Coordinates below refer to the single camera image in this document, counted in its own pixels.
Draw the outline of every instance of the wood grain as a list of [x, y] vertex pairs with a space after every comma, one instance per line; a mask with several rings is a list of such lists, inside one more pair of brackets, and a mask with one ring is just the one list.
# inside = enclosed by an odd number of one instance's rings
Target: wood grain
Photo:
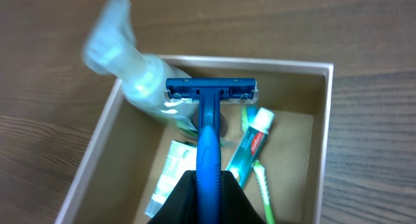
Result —
[[[143, 52], [333, 62], [323, 223], [416, 223], [416, 0], [131, 0]], [[105, 0], [0, 0], [0, 222], [52, 223], [114, 78]]]

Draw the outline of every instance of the white cap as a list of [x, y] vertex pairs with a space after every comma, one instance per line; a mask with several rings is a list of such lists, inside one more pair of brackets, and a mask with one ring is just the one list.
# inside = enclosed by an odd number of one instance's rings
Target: white cap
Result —
[[84, 45], [83, 59], [96, 73], [136, 82], [146, 74], [148, 63], [135, 47], [130, 8], [130, 0], [107, 1]]
[[268, 133], [268, 129], [272, 125], [273, 118], [274, 113], [272, 111], [269, 111], [265, 108], [260, 108], [254, 117], [252, 127], [261, 132]]

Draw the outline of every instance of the toothpaste tube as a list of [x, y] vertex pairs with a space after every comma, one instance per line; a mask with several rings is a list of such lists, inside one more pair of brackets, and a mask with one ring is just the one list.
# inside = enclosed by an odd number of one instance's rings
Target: toothpaste tube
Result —
[[241, 188], [246, 184], [248, 176], [252, 172], [253, 163], [266, 142], [273, 118], [273, 112], [265, 108], [259, 109], [226, 168], [226, 170], [232, 172]]

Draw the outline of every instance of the bottle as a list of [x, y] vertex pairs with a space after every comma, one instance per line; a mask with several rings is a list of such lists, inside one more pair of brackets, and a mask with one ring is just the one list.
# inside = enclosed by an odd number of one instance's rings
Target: bottle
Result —
[[167, 78], [190, 76], [157, 55], [142, 55], [136, 50], [130, 6], [129, 0], [107, 2], [85, 43], [84, 63], [96, 73], [112, 73], [121, 79], [125, 98], [137, 108], [165, 123], [175, 119], [179, 128], [195, 134], [190, 117], [198, 106], [168, 103], [164, 94]]

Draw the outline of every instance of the box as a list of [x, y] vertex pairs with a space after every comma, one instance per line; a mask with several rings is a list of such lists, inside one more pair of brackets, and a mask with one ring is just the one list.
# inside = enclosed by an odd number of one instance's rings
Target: box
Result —
[[[253, 77], [257, 104], [275, 118], [259, 159], [266, 167], [278, 223], [320, 223], [332, 64], [254, 58], [164, 55], [192, 77]], [[130, 105], [114, 84], [55, 223], [146, 223], [144, 214], [172, 140], [186, 138]], [[241, 138], [238, 105], [222, 105], [228, 131]], [[222, 167], [235, 147], [222, 148]], [[264, 217], [255, 176], [244, 188]]]

